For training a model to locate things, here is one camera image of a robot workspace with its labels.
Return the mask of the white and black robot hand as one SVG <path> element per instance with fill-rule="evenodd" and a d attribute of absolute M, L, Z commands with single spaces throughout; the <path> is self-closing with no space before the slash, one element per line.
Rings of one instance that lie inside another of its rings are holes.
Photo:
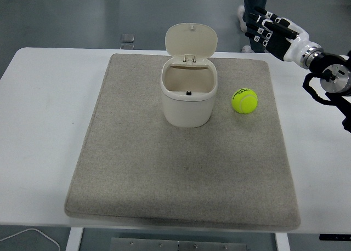
<path fill-rule="evenodd" d="M 245 36 L 281 61 L 295 62 L 307 68 L 307 58 L 323 51 L 320 45 L 309 40 L 305 30 L 287 18 L 256 7 L 254 13 L 249 13 L 248 19 Z"/>

